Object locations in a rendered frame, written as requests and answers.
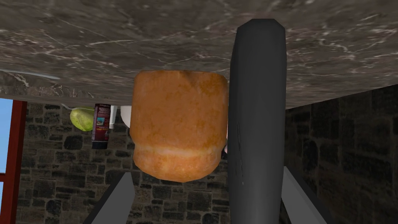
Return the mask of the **white mug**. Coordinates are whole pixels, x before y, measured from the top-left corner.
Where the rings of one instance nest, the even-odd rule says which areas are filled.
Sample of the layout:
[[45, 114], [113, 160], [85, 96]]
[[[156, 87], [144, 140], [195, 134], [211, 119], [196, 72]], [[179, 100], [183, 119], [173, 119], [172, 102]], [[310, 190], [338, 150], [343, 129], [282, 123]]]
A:
[[131, 124], [131, 105], [130, 106], [120, 106], [120, 116], [123, 123], [130, 128]]

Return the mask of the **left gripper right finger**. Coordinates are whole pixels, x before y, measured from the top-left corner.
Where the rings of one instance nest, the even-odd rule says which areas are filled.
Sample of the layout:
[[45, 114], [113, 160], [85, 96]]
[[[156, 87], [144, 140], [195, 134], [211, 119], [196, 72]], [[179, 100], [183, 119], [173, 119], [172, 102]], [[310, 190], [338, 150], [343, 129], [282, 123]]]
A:
[[335, 224], [300, 174], [284, 166], [281, 198], [292, 224]]

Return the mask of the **dark grey tall cylinder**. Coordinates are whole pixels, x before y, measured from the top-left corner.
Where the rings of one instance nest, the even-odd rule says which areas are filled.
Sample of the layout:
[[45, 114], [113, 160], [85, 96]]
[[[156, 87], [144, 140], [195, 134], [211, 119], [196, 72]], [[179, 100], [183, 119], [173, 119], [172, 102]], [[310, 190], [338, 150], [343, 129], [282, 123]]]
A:
[[278, 224], [286, 102], [285, 28], [251, 19], [236, 32], [230, 61], [230, 224]]

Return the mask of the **orange-brown bread loaf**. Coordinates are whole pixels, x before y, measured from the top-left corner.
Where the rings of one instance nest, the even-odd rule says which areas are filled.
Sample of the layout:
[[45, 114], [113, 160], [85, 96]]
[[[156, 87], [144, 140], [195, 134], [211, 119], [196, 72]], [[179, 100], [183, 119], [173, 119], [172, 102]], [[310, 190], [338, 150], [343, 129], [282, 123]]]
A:
[[212, 173], [227, 138], [229, 89], [219, 74], [149, 70], [134, 79], [133, 161], [161, 180], [189, 182]]

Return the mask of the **red framed window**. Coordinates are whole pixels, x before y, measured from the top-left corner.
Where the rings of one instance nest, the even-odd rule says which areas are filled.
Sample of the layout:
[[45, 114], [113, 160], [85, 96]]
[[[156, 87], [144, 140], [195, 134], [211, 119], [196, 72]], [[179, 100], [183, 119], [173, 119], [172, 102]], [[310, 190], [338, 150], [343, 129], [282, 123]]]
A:
[[0, 224], [16, 224], [27, 102], [0, 98]]

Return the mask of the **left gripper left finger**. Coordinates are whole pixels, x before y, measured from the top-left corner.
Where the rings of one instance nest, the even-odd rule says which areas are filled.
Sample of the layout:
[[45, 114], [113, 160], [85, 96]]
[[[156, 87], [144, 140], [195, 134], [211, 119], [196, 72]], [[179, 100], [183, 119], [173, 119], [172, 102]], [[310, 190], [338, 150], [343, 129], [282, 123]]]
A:
[[134, 196], [131, 173], [121, 173], [104, 192], [83, 224], [126, 224]]

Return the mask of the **green round fruit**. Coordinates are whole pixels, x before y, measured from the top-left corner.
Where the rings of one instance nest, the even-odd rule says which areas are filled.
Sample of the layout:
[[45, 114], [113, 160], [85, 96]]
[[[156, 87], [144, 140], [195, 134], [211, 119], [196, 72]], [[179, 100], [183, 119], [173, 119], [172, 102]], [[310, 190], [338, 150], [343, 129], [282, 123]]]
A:
[[71, 123], [81, 131], [92, 131], [94, 121], [94, 108], [80, 107], [70, 111]]

